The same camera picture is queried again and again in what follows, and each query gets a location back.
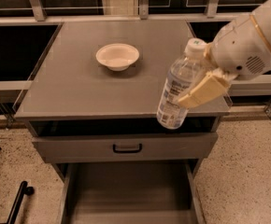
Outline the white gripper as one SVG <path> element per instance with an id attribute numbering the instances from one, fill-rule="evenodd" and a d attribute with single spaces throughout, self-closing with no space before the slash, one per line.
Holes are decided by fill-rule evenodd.
<path id="1" fill-rule="evenodd" d="M 242 15 L 223 26 L 212 44 L 207 43 L 204 59 L 238 79 L 253 79 L 271 70 L 271 13 Z M 195 108 L 226 94 L 230 79 L 216 72 L 206 76 L 178 99 L 185 108 Z"/>

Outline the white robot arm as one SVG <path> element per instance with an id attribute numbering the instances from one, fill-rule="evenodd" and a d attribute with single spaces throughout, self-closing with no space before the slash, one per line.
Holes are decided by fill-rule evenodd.
<path id="1" fill-rule="evenodd" d="M 178 104 L 195 108 L 224 95 L 231 82 L 271 70 L 271 0 L 223 26 L 207 44 L 201 61 L 206 73 L 183 92 Z"/>

